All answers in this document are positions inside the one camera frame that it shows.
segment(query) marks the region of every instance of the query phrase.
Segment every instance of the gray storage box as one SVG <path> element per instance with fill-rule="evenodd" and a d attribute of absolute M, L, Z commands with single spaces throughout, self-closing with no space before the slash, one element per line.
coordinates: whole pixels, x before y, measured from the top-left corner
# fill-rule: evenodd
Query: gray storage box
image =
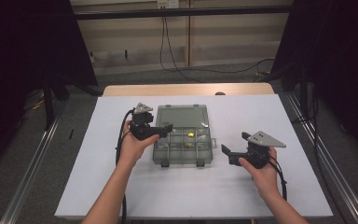
<path fill-rule="evenodd" d="M 156 126 L 173 124 L 166 138 L 154 145 L 153 161 L 170 164 L 196 164 L 203 167 L 213 159 L 206 105 L 160 105 Z"/>

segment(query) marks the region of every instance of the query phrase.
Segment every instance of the gray floor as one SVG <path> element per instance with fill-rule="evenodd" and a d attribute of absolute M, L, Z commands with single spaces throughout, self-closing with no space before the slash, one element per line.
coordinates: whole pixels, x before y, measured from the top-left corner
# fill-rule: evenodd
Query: gray floor
<path fill-rule="evenodd" d="M 208 66 L 208 69 L 222 71 L 236 71 L 247 68 L 250 64 L 231 64 Z M 272 62 L 262 63 L 260 71 L 268 71 Z M 260 77 L 255 76 L 256 68 L 241 73 L 211 73 L 206 71 L 184 71 L 188 77 L 209 83 L 216 82 L 253 82 Z M 163 70 L 127 73 L 112 76 L 98 77 L 101 88 L 111 84 L 151 84 L 151 83 L 193 83 L 177 72 Z M 290 119 L 296 118 L 291 107 L 288 95 L 298 95 L 298 88 L 294 92 L 283 92 L 280 80 L 271 82 L 273 89 L 280 95 Z M 54 215 L 58 202 L 69 177 L 72 166 L 76 160 L 77 152 L 81 146 L 83 136 L 87 130 L 96 97 L 89 96 L 73 87 L 68 87 L 72 93 L 67 102 L 55 100 L 55 107 L 63 106 L 62 116 L 58 123 L 54 137 L 48 145 L 48 150 L 37 170 L 37 176 L 27 191 L 26 200 L 21 204 L 20 213 L 15 216 L 17 223 L 77 223 Z M 36 102 L 32 97 L 29 105 Z M 358 197 L 358 145 L 350 135 L 340 130 L 339 120 L 330 111 L 324 100 L 319 98 L 320 109 L 318 113 L 318 133 L 328 148 L 340 172 L 343 174 L 353 192 Z M 37 110 L 28 110 L 22 118 L 21 125 L 11 138 L 5 153 L 0 157 L 0 220 L 4 215 L 10 199 L 16 192 L 23 175 L 28 169 L 35 150 L 44 134 L 45 112 L 41 106 Z M 300 142 L 315 170 L 321 176 L 315 160 L 312 142 L 301 124 L 293 125 Z M 326 176 L 326 183 L 320 179 L 324 194 L 333 210 L 332 217 L 309 219 L 310 223 L 356 223 L 347 203 L 341 196 L 336 184 L 327 170 L 322 172 Z M 145 221 L 144 223 L 167 223 L 168 221 Z M 274 223 L 273 219 L 260 219 L 259 223 Z M 169 223 L 188 223 L 187 221 L 169 221 Z M 207 223 L 246 223 L 245 220 L 210 220 Z"/>

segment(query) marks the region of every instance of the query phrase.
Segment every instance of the white tabletop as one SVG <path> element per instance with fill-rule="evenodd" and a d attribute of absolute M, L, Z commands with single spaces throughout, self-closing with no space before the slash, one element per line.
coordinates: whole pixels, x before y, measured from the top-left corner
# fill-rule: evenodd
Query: white tabletop
<path fill-rule="evenodd" d="M 304 217 L 332 216 L 310 163 L 278 95 L 101 97 L 95 107 L 76 163 L 55 216 L 82 218 L 115 168 L 118 132 L 124 115 L 139 102 L 159 105 L 207 105 L 212 164 L 161 168 L 148 147 L 132 171 L 126 191 L 128 217 L 134 219 L 219 219 L 272 217 L 250 175 L 229 165 L 221 144 L 244 152 L 241 132 L 263 131 L 287 145 L 277 148 L 287 181 L 288 202 Z"/>

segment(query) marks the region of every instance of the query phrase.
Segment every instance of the hand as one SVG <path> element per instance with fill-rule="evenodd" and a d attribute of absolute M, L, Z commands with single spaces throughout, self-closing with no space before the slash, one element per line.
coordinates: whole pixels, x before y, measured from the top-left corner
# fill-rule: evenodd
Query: hand
<path fill-rule="evenodd" d="M 125 162 L 133 167 L 141 158 L 142 154 L 144 154 L 145 148 L 158 141 L 159 135 L 155 134 L 143 141 L 139 141 L 130 132 L 130 123 L 131 121 L 127 120 L 124 124 L 123 143 L 121 145 L 120 159 L 118 162 Z"/>
<path fill-rule="evenodd" d="M 271 157 L 277 159 L 277 151 L 274 147 L 269 148 L 269 153 Z M 280 194 L 277 186 L 277 172 L 269 163 L 261 169 L 256 169 L 245 158 L 239 158 L 238 161 L 252 175 L 262 199 L 265 200 L 269 195 Z"/>

